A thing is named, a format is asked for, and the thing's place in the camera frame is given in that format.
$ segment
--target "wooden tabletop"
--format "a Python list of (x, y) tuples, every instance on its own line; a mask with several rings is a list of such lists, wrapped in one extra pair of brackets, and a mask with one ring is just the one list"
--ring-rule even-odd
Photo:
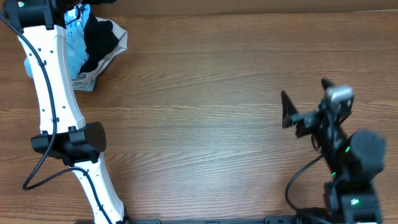
[[(129, 49), (76, 97), (86, 122), (105, 127), (109, 174), (133, 218), (293, 214), (285, 186), (318, 154), (309, 137), (281, 128), (280, 91), (311, 111), (328, 77), (354, 88), (347, 134), (368, 128), (387, 139), (375, 182), (386, 223), (396, 223), (397, 12), (110, 19), (128, 30)], [(41, 156), (30, 146), (39, 109), (22, 47), (0, 31), (0, 223), (90, 220), (73, 174), (22, 190)], [(49, 158), (34, 182), (64, 168)], [(318, 162), (294, 183), (293, 203), (323, 206), (330, 179)]]

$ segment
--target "beige wall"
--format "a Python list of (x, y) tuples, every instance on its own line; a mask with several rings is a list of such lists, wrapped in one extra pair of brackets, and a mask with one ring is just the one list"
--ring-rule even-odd
[(93, 6), (96, 16), (173, 16), (398, 9), (398, 0), (117, 0)]

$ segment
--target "black cloth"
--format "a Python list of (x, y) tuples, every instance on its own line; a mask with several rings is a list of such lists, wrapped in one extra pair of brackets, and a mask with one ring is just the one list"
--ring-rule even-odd
[(88, 60), (80, 68), (80, 73), (92, 72), (97, 68), (98, 62), (117, 46), (119, 39), (112, 33), (112, 29), (111, 21), (98, 22), (97, 18), (90, 13), (84, 29)]

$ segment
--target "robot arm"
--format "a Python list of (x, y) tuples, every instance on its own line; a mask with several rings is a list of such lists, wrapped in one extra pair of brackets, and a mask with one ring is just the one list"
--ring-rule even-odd
[[(24, 4), (8, 0), (4, 10), (14, 27), (23, 32), (23, 36), (36, 49), (49, 75), (57, 115), (57, 137), (49, 156), (62, 159), (67, 166), (86, 170), (86, 173), (80, 170), (73, 172), (93, 209), (95, 224), (106, 224), (109, 221), (112, 224), (127, 223), (124, 205), (114, 191), (104, 162), (106, 138), (103, 126), (99, 122), (85, 123), (73, 92), (67, 63), (67, 33), (61, 19), (65, 12), (60, 11), (73, 8), (71, 6), (54, 6), (49, 0)], [(31, 139), (32, 146), (35, 151), (44, 154), (54, 134), (49, 93), (36, 57), (20, 37), (19, 40), (32, 67), (40, 107), (41, 135)], [(95, 191), (85, 177), (86, 174), (90, 176)]]

